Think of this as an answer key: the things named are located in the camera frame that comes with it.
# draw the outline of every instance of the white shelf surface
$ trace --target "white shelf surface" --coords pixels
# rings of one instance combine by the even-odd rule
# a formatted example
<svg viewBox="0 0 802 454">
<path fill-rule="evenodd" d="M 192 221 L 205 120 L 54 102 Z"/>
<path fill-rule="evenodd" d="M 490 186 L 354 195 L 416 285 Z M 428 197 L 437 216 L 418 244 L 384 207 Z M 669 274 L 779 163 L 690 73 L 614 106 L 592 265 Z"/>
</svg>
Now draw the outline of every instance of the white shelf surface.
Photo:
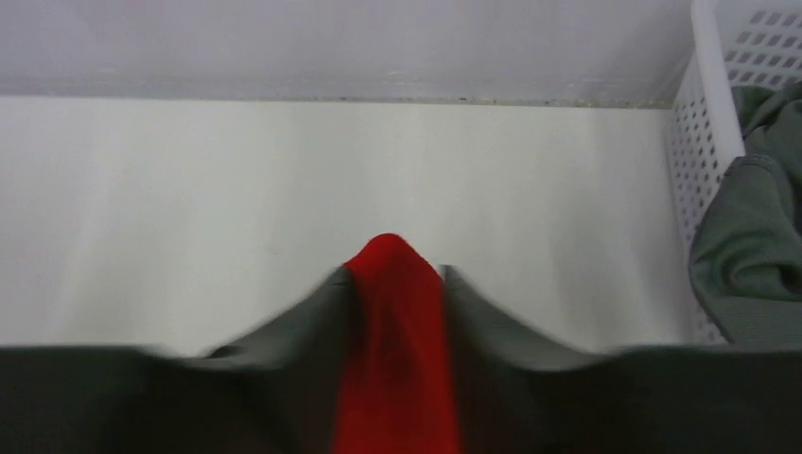
<svg viewBox="0 0 802 454">
<path fill-rule="evenodd" d="M 686 341 L 665 115 L 0 98 L 0 342 L 193 354 L 382 232 L 580 347 Z"/>
</svg>

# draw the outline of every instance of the basket hole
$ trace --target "basket hole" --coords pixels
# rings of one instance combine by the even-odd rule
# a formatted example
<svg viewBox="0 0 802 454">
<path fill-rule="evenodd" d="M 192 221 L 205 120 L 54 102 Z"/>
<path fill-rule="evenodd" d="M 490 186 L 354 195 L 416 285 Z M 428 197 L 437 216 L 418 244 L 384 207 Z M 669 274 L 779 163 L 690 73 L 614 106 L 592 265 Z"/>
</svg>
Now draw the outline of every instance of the basket hole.
<svg viewBox="0 0 802 454">
<path fill-rule="evenodd" d="M 769 20 L 766 21 L 767 26 L 773 26 L 777 22 L 779 22 L 779 18 L 782 17 L 782 14 L 779 12 L 773 12 L 772 15 L 769 16 Z"/>
<path fill-rule="evenodd" d="M 752 16 L 752 19 L 749 20 L 749 24 L 759 24 L 760 21 L 763 20 L 763 17 L 766 15 L 766 11 L 758 11 Z"/>
<path fill-rule="evenodd" d="M 788 14 L 785 16 L 785 20 L 782 21 L 782 26 L 792 26 L 794 22 L 796 22 L 796 18 L 799 17 L 796 14 Z"/>
</svg>

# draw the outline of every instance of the laundry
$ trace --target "laundry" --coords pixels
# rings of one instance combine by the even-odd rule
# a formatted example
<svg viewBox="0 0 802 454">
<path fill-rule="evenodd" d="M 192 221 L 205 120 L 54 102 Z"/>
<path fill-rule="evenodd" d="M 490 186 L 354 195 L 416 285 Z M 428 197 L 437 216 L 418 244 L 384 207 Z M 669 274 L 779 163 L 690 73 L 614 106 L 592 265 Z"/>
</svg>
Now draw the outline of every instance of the laundry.
<svg viewBox="0 0 802 454">
<path fill-rule="evenodd" d="M 382 235 L 202 358 L 0 349 L 0 452 L 777 452 L 802 444 L 800 370 L 794 350 L 582 352 Z"/>
<path fill-rule="evenodd" d="M 802 342 L 802 84 L 737 87 L 746 149 L 725 172 L 690 248 L 689 275 L 732 342 Z"/>
</svg>

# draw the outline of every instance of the white surface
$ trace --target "white surface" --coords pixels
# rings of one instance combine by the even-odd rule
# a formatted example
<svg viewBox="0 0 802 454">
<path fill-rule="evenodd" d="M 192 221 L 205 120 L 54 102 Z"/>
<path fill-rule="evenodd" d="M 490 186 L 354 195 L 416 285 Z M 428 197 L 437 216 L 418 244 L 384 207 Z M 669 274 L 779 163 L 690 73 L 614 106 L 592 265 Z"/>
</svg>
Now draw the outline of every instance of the white surface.
<svg viewBox="0 0 802 454">
<path fill-rule="evenodd" d="M 0 341 L 192 353 L 387 231 L 561 339 L 679 341 L 665 118 L 0 98 Z"/>
<path fill-rule="evenodd" d="M 696 51 L 666 130 L 685 256 L 724 172 L 744 154 L 730 87 L 777 90 L 802 78 L 802 3 L 696 0 L 693 31 Z M 694 340 L 725 342 L 696 299 L 689 305 Z"/>
<path fill-rule="evenodd" d="M 0 93 L 671 100 L 689 0 L 10 0 Z"/>
</svg>

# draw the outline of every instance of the red sock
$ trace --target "red sock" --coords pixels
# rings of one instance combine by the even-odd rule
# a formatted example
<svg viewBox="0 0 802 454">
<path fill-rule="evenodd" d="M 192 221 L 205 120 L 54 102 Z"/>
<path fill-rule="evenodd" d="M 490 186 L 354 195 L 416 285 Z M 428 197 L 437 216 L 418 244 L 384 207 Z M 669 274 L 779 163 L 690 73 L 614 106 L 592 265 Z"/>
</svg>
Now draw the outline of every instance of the red sock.
<svg viewBox="0 0 802 454">
<path fill-rule="evenodd" d="M 345 266 L 364 329 L 340 384 L 334 454 L 459 454 L 440 276 L 390 234 Z"/>
</svg>

